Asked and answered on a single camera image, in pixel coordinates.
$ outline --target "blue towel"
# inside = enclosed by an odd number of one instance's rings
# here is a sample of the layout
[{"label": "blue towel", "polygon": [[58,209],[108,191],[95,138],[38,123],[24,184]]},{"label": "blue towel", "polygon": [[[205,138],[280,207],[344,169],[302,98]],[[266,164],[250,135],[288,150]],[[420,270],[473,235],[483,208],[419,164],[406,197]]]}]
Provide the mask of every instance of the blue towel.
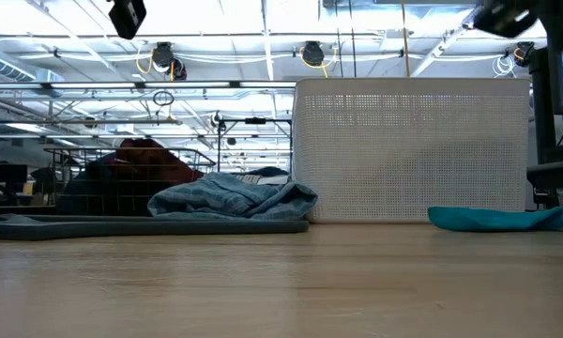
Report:
[{"label": "blue towel", "polygon": [[317,194],[295,181],[256,185],[212,173],[158,192],[148,202],[148,210],[153,216],[177,219],[295,221],[316,202]]},{"label": "blue towel", "polygon": [[536,212],[430,207],[428,216],[435,226],[453,231],[500,232],[563,229],[563,207]]}]

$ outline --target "metal wire cage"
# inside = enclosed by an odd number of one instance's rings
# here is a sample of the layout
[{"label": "metal wire cage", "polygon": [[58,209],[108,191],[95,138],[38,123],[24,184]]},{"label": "metal wire cage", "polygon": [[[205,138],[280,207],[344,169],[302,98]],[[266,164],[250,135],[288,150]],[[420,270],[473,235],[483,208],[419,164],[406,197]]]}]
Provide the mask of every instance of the metal wire cage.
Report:
[{"label": "metal wire cage", "polygon": [[47,148],[53,155],[38,189],[60,214],[147,216],[157,192],[191,183],[216,163],[183,147]]}]

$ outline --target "wooden table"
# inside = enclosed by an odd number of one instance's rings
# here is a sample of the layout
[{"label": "wooden table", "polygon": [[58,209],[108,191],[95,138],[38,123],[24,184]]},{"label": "wooden table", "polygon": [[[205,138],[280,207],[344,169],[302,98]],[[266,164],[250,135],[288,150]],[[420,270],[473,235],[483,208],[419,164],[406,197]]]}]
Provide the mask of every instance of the wooden table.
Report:
[{"label": "wooden table", "polygon": [[0,242],[0,337],[563,337],[563,233]]}]

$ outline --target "teal cloth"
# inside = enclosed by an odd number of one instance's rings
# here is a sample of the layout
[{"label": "teal cloth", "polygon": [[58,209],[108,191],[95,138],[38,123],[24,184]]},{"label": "teal cloth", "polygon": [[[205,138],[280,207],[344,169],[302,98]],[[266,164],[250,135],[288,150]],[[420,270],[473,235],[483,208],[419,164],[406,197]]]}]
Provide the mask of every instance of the teal cloth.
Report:
[{"label": "teal cloth", "polygon": [[428,217],[435,226],[452,231],[502,232],[563,229],[563,207],[536,212],[430,207]]}]

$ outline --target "white plastic crate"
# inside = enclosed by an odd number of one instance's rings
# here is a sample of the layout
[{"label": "white plastic crate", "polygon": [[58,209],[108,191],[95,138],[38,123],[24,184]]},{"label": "white plastic crate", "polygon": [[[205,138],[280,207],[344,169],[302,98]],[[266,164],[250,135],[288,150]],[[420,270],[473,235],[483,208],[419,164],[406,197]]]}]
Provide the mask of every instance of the white plastic crate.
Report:
[{"label": "white plastic crate", "polygon": [[529,81],[330,79],[297,84],[296,178],[316,223],[427,221],[431,206],[521,211]]}]

